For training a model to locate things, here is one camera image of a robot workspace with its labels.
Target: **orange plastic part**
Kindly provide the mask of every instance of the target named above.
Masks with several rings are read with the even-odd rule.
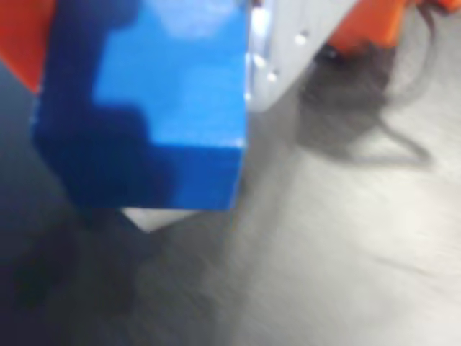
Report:
[[[0,0],[0,57],[37,92],[55,0]]]
[[[461,8],[461,0],[436,0],[436,3],[450,12]]]
[[[419,0],[359,0],[329,40],[340,53],[361,52],[367,43],[395,47],[406,7]]]

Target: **gray floor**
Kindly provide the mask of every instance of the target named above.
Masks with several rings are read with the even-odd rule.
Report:
[[[461,16],[437,16],[427,85],[389,105],[383,89],[401,94],[424,56],[426,29],[415,19],[410,30],[396,60],[319,65],[301,98],[293,89],[253,116],[232,213],[151,235],[107,218],[63,241],[77,254],[69,277],[45,309],[5,313],[9,332],[36,345],[45,325],[78,346],[461,345]],[[11,264],[25,234],[81,227],[24,146],[30,98],[2,73],[0,244]]]

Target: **white plastic part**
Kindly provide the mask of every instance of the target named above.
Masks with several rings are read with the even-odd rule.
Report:
[[[142,231],[150,233],[191,216],[196,211],[125,208],[123,213]]]
[[[279,100],[356,2],[265,0],[252,9],[246,91],[250,111],[263,112]]]

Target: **blue plastic block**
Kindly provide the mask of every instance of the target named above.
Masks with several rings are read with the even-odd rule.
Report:
[[[58,1],[32,134],[77,205],[233,205],[246,147],[236,3]]]

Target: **blue cube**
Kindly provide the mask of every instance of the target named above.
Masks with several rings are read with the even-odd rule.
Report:
[[[58,0],[32,136],[75,204],[233,205],[246,15],[234,0]]]

